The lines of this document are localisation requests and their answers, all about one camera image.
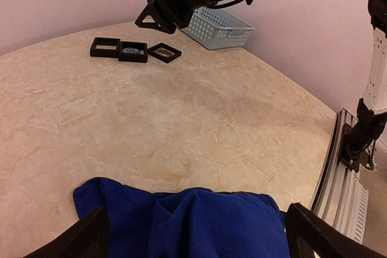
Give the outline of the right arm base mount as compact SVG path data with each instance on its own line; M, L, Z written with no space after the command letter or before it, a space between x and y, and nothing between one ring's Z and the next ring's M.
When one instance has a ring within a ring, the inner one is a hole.
M361 166L369 171L375 170L376 140L385 125L386 114L375 114L361 98L357 105L357 123L354 126L345 124L343 127L339 161L356 173Z

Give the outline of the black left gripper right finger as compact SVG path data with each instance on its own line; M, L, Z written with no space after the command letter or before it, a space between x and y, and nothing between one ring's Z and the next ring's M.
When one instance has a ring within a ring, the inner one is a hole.
M344 236L300 203L289 206L285 230L291 257L383 257Z

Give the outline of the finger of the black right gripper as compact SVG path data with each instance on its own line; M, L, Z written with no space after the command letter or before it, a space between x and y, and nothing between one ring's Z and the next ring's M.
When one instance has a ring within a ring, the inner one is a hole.
M158 10L152 4L147 4L135 20L135 25L140 28L161 30L163 28L163 20Z

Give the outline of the starry night round brooch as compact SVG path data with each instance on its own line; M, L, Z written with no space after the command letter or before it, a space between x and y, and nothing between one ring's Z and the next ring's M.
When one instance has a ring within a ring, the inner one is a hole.
M138 48L126 47L122 49L122 54L143 55L144 51Z

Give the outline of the sunset painting round brooch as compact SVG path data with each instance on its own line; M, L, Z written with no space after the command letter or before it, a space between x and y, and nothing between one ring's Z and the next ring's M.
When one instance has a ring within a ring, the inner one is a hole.
M155 52L161 57L172 57L174 55L173 52L164 48L158 48Z

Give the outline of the blue printed t-shirt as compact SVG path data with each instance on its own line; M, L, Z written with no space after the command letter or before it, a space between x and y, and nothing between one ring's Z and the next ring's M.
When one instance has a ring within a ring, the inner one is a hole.
M288 257L285 214L269 195L191 188L150 193L108 178L73 191L78 217L111 221L109 257Z

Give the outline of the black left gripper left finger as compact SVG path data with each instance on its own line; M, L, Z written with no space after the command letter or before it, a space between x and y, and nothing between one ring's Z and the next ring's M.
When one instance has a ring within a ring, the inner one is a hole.
M106 211L97 207L27 257L107 257L110 234L111 221Z

